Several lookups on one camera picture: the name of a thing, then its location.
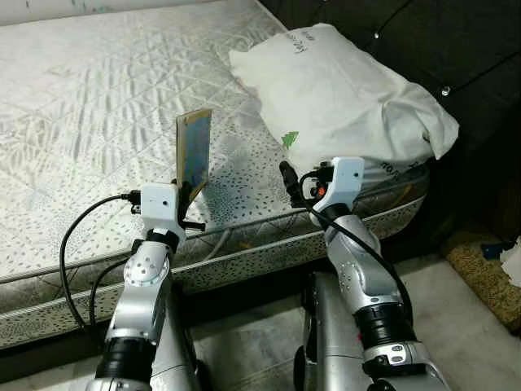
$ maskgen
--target white mattress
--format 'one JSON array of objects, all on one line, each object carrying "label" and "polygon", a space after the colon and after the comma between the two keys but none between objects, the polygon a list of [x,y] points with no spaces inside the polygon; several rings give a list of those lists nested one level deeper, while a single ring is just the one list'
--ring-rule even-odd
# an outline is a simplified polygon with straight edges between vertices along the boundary
[{"label": "white mattress", "polygon": [[[215,110],[211,182],[188,218],[211,231],[286,213],[282,150],[227,56],[280,31],[253,0],[1,27],[0,278],[55,267],[63,233],[96,200],[175,178],[174,119],[196,108]],[[80,225],[67,259],[140,235],[117,201]]]}]

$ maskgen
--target white pillowcase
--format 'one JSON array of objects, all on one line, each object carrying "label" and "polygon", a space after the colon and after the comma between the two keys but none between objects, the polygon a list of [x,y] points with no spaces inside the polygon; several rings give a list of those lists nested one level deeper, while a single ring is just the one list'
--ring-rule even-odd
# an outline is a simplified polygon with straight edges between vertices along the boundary
[{"label": "white pillowcase", "polygon": [[231,51],[230,62],[299,174],[321,160],[361,156],[365,183],[380,182],[431,156],[440,159],[458,137],[458,123],[423,87],[328,24]]}]

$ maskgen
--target black cable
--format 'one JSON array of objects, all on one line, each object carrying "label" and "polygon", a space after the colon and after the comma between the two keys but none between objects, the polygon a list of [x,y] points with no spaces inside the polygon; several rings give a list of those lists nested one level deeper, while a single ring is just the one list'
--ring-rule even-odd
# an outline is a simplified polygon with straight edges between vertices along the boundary
[{"label": "black cable", "polygon": [[77,225],[87,216],[90,212],[95,210],[98,206],[101,206],[103,204],[106,204],[107,202],[113,201],[113,200],[126,200],[128,199],[128,195],[121,194],[121,195],[113,195],[112,197],[105,198],[103,200],[98,201],[97,203],[91,205],[85,212],[83,212],[78,218],[72,223],[72,225],[68,228],[67,232],[65,232],[65,235],[62,239],[61,247],[59,248],[59,277],[62,282],[63,286],[63,294],[65,295],[65,301],[67,302],[67,306],[69,310],[71,311],[72,316],[74,317],[74,320],[76,321],[77,325],[82,330],[86,330],[87,324],[81,317],[80,313],[78,312],[76,306],[74,305],[74,301],[72,301],[72,294],[70,287],[68,286],[68,280],[67,280],[67,274],[65,270],[65,247],[67,246],[67,240],[69,236],[72,234],[74,229],[77,227]]},{"label": "black cable", "polygon": [[401,294],[401,298],[404,301],[405,306],[405,314],[410,321],[411,327],[413,326],[413,305],[410,300],[409,293],[407,292],[407,288],[405,287],[404,283],[401,281],[400,276],[397,274],[394,266],[392,263],[385,261],[380,254],[378,254],[371,246],[369,246],[366,242],[364,242],[362,239],[360,239],[358,236],[353,234],[352,232],[346,230],[344,227],[340,226],[330,218],[328,218],[326,215],[316,211],[313,209],[308,201],[304,198],[304,191],[303,191],[303,185],[304,181],[307,178],[316,177],[317,172],[312,171],[310,173],[307,173],[302,176],[299,180],[299,196],[302,199],[302,202],[304,203],[304,206],[306,210],[313,214],[316,218],[319,220],[322,220],[324,223],[326,223],[328,226],[331,226],[332,228],[335,228],[337,231],[341,232],[342,234],[346,235],[349,239],[351,239],[353,242],[358,244],[360,247],[362,247],[364,250],[366,250],[382,267],[392,276],[392,279],[396,282],[396,286],[398,287],[398,291]]},{"label": "black cable", "polygon": [[92,329],[93,333],[96,335],[96,339],[98,341],[99,346],[103,346],[103,340],[99,338],[99,334],[96,331],[96,313],[94,312],[94,303],[96,302],[96,291],[98,290],[98,286],[101,283],[103,277],[105,277],[108,273],[113,271],[118,266],[124,265],[128,260],[123,259],[121,261],[118,261],[116,263],[113,263],[112,265],[106,267],[98,276],[96,281],[94,282],[94,285],[90,289],[90,296],[89,296],[89,323],[90,328]]}]

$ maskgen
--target brown rug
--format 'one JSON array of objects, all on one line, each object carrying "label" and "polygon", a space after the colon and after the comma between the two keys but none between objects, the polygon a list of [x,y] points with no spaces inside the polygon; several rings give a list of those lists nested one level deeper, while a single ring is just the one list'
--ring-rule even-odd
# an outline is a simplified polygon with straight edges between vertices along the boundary
[{"label": "brown rug", "polygon": [[481,244],[500,240],[490,234],[458,231],[441,251],[478,297],[511,333],[521,330],[521,288],[509,283],[499,260],[487,261]]}]

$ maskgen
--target tufted button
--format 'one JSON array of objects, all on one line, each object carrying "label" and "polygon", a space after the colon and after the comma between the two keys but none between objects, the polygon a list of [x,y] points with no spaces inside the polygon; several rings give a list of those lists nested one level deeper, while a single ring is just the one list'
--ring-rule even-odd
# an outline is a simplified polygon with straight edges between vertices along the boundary
[{"label": "tufted button", "polygon": [[449,96],[450,95],[450,87],[449,86],[443,86],[441,88],[441,95],[442,96]]}]

